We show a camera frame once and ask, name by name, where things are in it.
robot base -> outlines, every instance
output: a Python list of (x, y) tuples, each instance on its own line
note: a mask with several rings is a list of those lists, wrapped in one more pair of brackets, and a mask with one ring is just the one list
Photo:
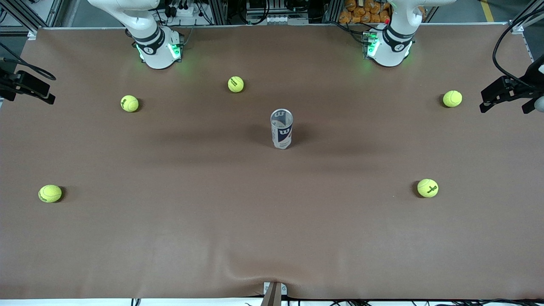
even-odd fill
[(164, 31), (165, 39), (155, 54), (146, 54), (138, 48), (142, 62), (153, 69), (164, 69), (174, 62), (181, 62), (183, 53), (184, 37), (169, 27), (160, 28)]
[[(378, 25), (378, 29), (385, 28), (385, 25)], [(408, 56), (412, 43), (401, 52), (394, 52), (391, 47), (384, 42), (383, 31), (370, 30), (363, 34), (363, 41), (369, 44), (363, 47), (365, 58), (374, 60), (379, 65), (385, 67), (394, 67), (402, 63)]]

yellow-green tennis ball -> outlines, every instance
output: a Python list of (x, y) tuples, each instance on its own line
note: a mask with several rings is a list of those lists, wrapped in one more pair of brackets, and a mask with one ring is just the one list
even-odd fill
[(444, 105), (447, 107), (456, 107), (461, 104), (461, 101), (463, 101), (463, 96), (457, 90), (448, 91), (444, 95), (444, 98), (442, 98), (442, 102), (444, 102)]
[(241, 77), (231, 77), (228, 79), (228, 88), (233, 93), (239, 93), (244, 89), (244, 80)]
[(56, 202), (62, 195), (62, 190), (56, 185), (45, 185), (38, 191), (38, 197), (45, 203)]
[(121, 99), (121, 107), (129, 113), (138, 109), (139, 103), (135, 96), (124, 96)]
[(421, 180), (417, 184), (417, 192), (423, 197), (432, 198), (438, 193), (438, 184), (432, 179)]

brown tablecloth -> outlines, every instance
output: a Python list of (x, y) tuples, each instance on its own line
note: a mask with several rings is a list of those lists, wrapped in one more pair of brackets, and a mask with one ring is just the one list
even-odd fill
[[(0, 298), (247, 296), (270, 280), (297, 298), (542, 297), (544, 117), (478, 109), (503, 29), (423, 26), (396, 68), (336, 27), (196, 29), (160, 71), (121, 30), (39, 31), (23, 57), (58, 77), (57, 101), (0, 109)], [(523, 74), (520, 36), (499, 61)], [(438, 196), (414, 194), (423, 178)], [(40, 202), (46, 184), (60, 203)]]

brown table surface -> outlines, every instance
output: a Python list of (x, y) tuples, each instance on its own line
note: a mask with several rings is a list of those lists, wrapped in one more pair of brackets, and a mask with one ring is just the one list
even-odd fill
[[(542, 297), (543, 117), (478, 108), (503, 29), (421, 27), (389, 69), (336, 27), (196, 29), (161, 71), (121, 30), (39, 31), (23, 57), (57, 76), (57, 101), (0, 110), (0, 298), (248, 296), (270, 280), (297, 298)], [(520, 36), (499, 61), (523, 74)], [(464, 100), (448, 109), (451, 89)], [(427, 177), (440, 192), (421, 199)], [(60, 203), (38, 199), (50, 183)]]

tennis ball can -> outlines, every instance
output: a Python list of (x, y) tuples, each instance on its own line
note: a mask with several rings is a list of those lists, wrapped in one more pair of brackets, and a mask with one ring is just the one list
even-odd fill
[(291, 144), (293, 114), (284, 108), (277, 109), (270, 115), (270, 123), (274, 146), (278, 149), (286, 149)]

